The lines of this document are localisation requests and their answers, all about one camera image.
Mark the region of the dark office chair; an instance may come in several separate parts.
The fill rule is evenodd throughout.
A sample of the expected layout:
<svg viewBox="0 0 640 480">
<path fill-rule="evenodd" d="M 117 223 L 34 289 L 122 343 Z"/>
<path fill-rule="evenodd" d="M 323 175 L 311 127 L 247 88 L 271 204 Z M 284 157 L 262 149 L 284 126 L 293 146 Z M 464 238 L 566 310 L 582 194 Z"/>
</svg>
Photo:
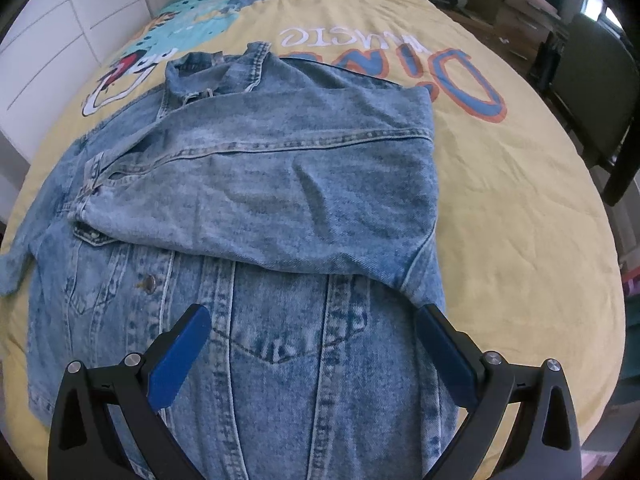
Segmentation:
<svg viewBox="0 0 640 480">
<path fill-rule="evenodd" d="M 608 172 L 601 197 L 616 205 L 639 171 L 639 57 L 630 43 L 576 14 L 539 46 L 527 80 L 576 134 L 586 166 Z"/>
</svg>

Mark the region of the white wardrobe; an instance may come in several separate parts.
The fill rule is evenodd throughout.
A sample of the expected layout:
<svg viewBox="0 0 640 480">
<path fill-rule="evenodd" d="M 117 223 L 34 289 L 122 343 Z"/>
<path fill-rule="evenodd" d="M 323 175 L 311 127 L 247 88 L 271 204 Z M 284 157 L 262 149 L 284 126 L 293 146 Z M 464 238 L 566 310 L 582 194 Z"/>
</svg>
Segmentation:
<svg viewBox="0 0 640 480">
<path fill-rule="evenodd" d="M 1 43 L 1 131 L 31 160 L 89 77 L 167 0 L 29 0 Z"/>
</svg>

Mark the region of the brown cardboard boxes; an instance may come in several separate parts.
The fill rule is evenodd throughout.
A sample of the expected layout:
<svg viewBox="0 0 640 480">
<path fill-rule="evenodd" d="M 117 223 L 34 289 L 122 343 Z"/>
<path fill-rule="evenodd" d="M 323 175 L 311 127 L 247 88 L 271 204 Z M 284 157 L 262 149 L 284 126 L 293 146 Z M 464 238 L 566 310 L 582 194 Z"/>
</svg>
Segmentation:
<svg viewBox="0 0 640 480">
<path fill-rule="evenodd" d="M 505 58 L 528 64 L 560 20 L 546 0 L 466 0 L 465 11 L 491 26 L 492 38 Z"/>
</svg>

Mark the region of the yellow dinosaur print bedspread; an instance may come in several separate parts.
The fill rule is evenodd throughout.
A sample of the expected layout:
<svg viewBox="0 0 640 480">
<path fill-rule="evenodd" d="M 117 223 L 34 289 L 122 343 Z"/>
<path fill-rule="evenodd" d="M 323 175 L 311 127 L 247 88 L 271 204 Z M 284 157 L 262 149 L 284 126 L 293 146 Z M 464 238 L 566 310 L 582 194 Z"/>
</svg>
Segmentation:
<svg viewBox="0 0 640 480">
<path fill-rule="evenodd" d="M 268 44 L 300 58 L 430 92 L 437 262 L 448 318 L 515 363 L 558 359 L 579 432 L 617 382 L 624 302 L 614 238 L 574 144 L 536 92 L 427 0 L 169 0 L 103 63 L 44 135 L 1 259 L 70 146 L 165 80 L 192 52 Z M 29 287 L 1 291 L 1 427 L 29 474 L 47 474 L 49 425 L 27 405 Z"/>
</svg>

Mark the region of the blue denim jacket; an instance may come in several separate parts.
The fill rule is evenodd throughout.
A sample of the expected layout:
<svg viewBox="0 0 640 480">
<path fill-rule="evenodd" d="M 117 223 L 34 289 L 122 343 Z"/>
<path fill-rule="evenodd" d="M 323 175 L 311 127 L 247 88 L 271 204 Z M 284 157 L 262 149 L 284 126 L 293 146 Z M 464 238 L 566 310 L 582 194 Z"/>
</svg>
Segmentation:
<svg viewBox="0 0 640 480">
<path fill-rule="evenodd" d="M 1 259 L 29 287 L 27 405 L 64 366 L 212 326 L 165 422 L 209 479 L 419 479 L 457 410 L 418 341 L 442 304 L 430 92 L 192 52 L 76 140 Z"/>
</svg>

